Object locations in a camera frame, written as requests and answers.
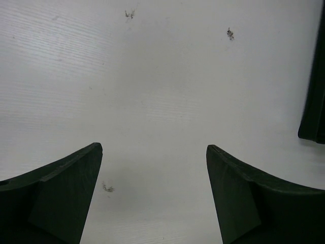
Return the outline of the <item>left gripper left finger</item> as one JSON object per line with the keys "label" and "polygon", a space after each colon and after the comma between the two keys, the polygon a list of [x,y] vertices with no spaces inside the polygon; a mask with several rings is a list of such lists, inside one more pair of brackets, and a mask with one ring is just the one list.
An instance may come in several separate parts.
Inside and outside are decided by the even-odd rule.
{"label": "left gripper left finger", "polygon": [[103,157],[92,143],[1,181],[1,243],[80,243]]}

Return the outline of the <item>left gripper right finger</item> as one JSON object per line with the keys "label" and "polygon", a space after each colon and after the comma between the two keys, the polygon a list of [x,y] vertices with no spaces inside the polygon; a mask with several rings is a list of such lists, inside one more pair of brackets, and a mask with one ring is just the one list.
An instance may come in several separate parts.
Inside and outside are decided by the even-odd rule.
{"label": "left gripper right finger", "polygon": [[324,243],[324,190],[270,175],[216,145],[206,161],[223,243]]}

